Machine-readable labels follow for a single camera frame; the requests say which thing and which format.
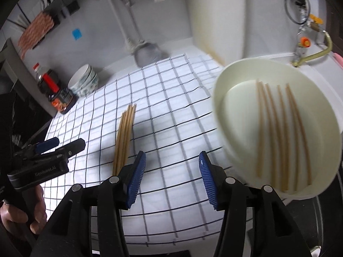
black hose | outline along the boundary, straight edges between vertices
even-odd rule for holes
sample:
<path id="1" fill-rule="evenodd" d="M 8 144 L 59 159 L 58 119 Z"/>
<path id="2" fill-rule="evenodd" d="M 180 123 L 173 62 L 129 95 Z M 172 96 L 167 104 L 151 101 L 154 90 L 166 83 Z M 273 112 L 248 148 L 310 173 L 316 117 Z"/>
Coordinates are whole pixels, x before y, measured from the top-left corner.
<path id="1" fill-rule="evenodd" d="M 310 4 L 310 1 L 309 1 L 309 0 L 307 0 L 307 8 L 308 8 L 308 9 L 307 9 L 307 17 L 306 17 L 306 19 L 305 19 L 303 22 L 297 22 L 297 21 L 295 21 L 295 20 L 292 18 L 292 16 L 290 16 L 289 11 L 288 11 L 288 7 L 287 7 L 287 0 L 283 0 L 283 5 L 284 5 L 285 12 L 286 12 L 288 18 L 289 18 L 293 23 L 295 23 L 295 24 L 297 24 L 297 25 L 304 25 L 304 24 L 307 22 L 308 18 L 310 17 L 311 4 Z"/>

white bowl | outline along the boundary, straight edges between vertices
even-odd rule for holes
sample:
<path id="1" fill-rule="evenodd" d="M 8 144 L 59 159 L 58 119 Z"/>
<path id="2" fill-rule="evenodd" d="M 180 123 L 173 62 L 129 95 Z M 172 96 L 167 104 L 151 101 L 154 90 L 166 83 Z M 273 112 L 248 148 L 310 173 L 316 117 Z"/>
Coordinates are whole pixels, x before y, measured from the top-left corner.
<path id="1" fill-rule="evenodd" d="M 68 88 L 79 98 L 93 93 L 98 87 L 99 79 L 94 69 L 89 65 L 82 66 L 71 78 Z"/>
<path id="2" fill-rule="evenodd" d="M 76 91 L 81 88 L 92 71 L 92 67 L 86 64 L 78 69 L 78 71 L 71 77 L 68 83 L 68 88 L 72 91 Z"/>
<path id="3" fill-rule="evenodd" d="M 213 112 L 224 148 L 233 166 L 249 185 L 256 188 L 261 188 L 265 184 L 271 185 L 271 139 L 265 109 L 263 172 L 261 178 L 257 177 L 256 166 L 261 125 L 257 80 L 270 85 L 280 120 L 282 107 L 277 85 L 281 86 L 286 105 L 290 147 L 289 189 L 285 192 L 280 191 L 281 158 L 275 138 L 277 184 L 274 188 L 276 192 L 282 198 L 291 199 L 307 199 L 322 193 L 333 181 L 341 159 L 342 141 L 336 116 L 324 94 L 310 79 L 296 68 L 275 61 L 260 58 L 239 60 L 228 65 L 217 78 L 212 95 Z M 292 112 L 285 92 L 287 83 L 294 94 L 304 124 L 311 162 L 312 184 L 307 185 L 305 150 L 299 131 L 300 172 L 297 190 L 294 189 L 295 135 Z"/>

grid pattern tablecloth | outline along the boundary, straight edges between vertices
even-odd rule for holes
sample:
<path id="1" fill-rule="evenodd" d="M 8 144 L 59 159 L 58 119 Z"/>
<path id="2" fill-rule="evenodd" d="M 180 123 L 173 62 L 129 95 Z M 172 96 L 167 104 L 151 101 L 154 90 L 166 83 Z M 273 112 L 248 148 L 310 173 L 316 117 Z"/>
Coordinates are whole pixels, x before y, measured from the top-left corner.
<path id="1" fill-rule="evenodd" d="M 126 242 L 176 244 L 219 233 L 223 212 L 208 202 L 198 155 L 207 151 L 231 173 L 211 114 L 210 92 L 221 69 L 209 57 L 180 55 L 118 78 L 56 116 L 47 139 L 57 136 L 62 146 L 83 138 L 86 148 L 70 159 L 69 173 L 43 184 L 48 217 L 73 184 L 98 185 L 111 176 L 121 113 L 136 103 L 127 163 L 140 150 L 147 162 L 135 204 L 122 212 Z M 91 228 L 96 241 L 96 208 Z"/>

pink object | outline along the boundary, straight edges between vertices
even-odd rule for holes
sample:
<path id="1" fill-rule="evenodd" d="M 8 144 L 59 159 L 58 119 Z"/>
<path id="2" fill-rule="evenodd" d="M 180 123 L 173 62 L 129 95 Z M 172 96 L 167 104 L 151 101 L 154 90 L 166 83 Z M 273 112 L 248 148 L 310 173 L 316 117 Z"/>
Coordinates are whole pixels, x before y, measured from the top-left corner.
<path id="1" fill-rule="evenodd" d="M 335 57 L 336 61 L 341 65 L 343 68 L 343 57 L 340 54 L 333 53 L 333 56 Z"/>

metal screw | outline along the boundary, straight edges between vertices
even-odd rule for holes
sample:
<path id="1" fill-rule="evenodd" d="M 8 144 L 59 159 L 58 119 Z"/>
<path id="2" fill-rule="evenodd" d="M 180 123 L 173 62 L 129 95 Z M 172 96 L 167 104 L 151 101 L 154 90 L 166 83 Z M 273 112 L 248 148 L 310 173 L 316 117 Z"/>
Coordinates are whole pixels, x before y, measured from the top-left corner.
<path id="1" fill-rule="evenodd" d="M 235 180 L 234 178 L 232 178 L 232 177 L 227 177 L 227 178 L 225 179 L 225 181 L 226 181 L 228 184 L 231 184 L 231 185 L 233 185 L 233 184 L 236 182 L 236 180 Z"/>
<path id="2" fill-rule="evenodd" d="M 273 188 L 272 188 L 271 186 L 269 186 L 269 185 L 265 185 L 265 186 L 263 187 L 263 189 L 264 189 L 265 191 L 267 191 L 267 192 L 272 192 L 272 191 L 273 191 Z"/>
<path id="3" fill-rule="evenodd" d="M 111 184 L 118 183 L 118 182 L 119 182 L 119 178 L 116 177 L 116 176 L 111 177 L 111 178 L 109 178 L 109 182 L 110 182 Z"/>
<path id="4" fill-rule="evenodd" d="M 79 191 L 81 189 L 81 185 L 80 184 L 75 184 L 71 187 L 72 191 Z"/>

